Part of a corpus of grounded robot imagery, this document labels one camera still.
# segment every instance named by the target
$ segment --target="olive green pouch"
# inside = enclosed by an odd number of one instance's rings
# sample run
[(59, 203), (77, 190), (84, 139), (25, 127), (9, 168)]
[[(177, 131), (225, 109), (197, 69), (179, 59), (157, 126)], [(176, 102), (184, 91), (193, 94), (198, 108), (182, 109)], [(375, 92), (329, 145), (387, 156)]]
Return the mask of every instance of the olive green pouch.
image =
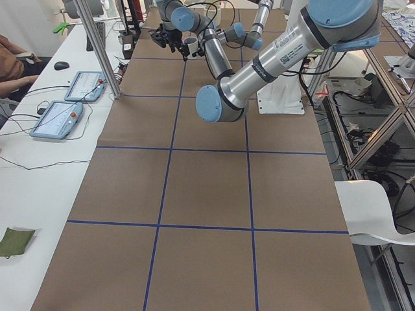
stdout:
[(9, 259), (10, 256), (23, 254), (34, 232), (35, 230), (19, 231), (7, 228), (0, 242), (0, 257)]

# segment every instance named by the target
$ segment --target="brown table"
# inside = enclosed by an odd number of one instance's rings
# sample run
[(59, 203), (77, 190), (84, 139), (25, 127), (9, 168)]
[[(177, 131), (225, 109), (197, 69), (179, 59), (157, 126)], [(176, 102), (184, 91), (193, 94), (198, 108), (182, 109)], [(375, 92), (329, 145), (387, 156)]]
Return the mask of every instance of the brown table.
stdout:
[(32, 310), (370, 310), (313, 110), (208, 124), (214, 83), (142, 35)]

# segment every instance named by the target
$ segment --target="black keyboard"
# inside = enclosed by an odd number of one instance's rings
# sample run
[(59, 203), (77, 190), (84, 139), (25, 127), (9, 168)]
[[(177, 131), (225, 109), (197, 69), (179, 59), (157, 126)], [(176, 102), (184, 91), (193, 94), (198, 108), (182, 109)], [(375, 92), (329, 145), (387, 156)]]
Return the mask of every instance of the black keyboard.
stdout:
[[(101, 38), (102, 44), (104, 45), (104, 48), (105, 48), (105, 22), (96, 21), (95, 26), (98, 29), (99, 37)], [(86, 50), (88, 52), (93, 51), (93, 47), (92, 47), (91, 41), (89, 40), (88, 35), (86, 36)]]

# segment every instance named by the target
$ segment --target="black mouse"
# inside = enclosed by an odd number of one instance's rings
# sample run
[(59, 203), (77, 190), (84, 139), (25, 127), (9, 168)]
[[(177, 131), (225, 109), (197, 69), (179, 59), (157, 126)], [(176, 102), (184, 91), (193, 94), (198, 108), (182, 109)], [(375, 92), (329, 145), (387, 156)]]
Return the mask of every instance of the black mouse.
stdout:
[(67, 62), (56, 62), (53, 67), (54, 67), (54, 70), (62, 70), (62, 69), (69, 68), (69, 64)]

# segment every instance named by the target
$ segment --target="white plastic chair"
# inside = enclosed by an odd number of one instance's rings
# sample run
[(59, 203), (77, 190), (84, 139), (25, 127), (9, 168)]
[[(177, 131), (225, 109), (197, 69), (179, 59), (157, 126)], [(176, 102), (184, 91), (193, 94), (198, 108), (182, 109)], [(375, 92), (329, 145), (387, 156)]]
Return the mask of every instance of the white plastic chair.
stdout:
[(415, 233), (396, 231), (384, 188), (370, 180), (336, 181), (351, 242), (360, 245), (415, 245)]

